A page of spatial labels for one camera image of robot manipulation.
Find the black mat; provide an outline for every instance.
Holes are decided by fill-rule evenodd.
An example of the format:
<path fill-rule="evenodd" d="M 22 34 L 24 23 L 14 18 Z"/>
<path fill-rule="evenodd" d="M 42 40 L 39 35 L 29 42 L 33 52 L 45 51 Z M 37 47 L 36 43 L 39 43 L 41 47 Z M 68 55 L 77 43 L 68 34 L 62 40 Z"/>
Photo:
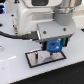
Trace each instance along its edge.
<path fill-rule="evenodd" d="M 47 72 L 13 84 L 84 84 L 84 62 Z"/>

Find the blue component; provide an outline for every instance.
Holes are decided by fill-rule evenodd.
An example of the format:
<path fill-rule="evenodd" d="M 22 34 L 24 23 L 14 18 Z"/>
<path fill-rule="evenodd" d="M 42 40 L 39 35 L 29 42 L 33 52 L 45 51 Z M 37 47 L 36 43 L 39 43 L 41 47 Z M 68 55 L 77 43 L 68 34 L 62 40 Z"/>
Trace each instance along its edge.
<path fill-rule="evenodd" d="M 52 40 L 47 43 L 47 51 L 50 53 L 58 53 L 62 50 L 62 47 L 60 40 Z"/>

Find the metal bracket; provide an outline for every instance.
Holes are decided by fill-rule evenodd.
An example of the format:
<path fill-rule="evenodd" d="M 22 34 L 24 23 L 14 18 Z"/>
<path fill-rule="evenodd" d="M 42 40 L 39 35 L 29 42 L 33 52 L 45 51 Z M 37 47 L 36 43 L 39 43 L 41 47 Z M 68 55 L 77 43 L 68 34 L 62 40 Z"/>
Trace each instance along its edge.
<path fill-rule="evenodd" d="M 47 51 L 29 52 L 26 53 L 26 58 L 30 68 L 66 59 L 63 52 L 51 54 Z"/>

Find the table surface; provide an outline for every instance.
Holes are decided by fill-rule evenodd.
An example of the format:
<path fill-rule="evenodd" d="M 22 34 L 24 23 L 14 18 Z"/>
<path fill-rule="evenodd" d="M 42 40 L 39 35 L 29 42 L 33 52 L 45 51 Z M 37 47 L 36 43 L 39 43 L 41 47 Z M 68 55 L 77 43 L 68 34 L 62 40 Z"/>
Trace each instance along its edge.
<path fill-rule="evenodd" d="M 14 34 L 11 14 L 0 15 L 0 31 Z M 64 66 L 84 61 L 84 33 L 77 30 L 68 46 L 63 48 L 67 59 L 29 68 L 25 53 L 40 49 L 41 45 L 32 41 L 15 40 L 0 36 L 0 84 L 9 84 L 22 79 L 55 70 Z"/>

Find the cable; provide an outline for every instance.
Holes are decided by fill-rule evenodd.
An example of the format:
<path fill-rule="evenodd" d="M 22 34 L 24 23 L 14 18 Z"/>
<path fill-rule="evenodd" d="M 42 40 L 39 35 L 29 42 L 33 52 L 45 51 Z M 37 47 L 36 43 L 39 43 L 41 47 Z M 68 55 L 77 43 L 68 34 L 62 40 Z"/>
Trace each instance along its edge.
<path fill-rule="evenodd" d="M 22 35 L 22 36 L 15 36 L 15 35 L 9 35 L 7 33 L 3 33 L 2 31 L 0 31 L 0 35 L 7 37 L 7 38 L 12 38 L 12 39 L 22 39 L 22 40 L 30 40 L 32 39 L 34 40 L 38 40 L 38 35 L 37 32 L 31 32 L 31 34 L 26 34 L 26 35 Z"/>

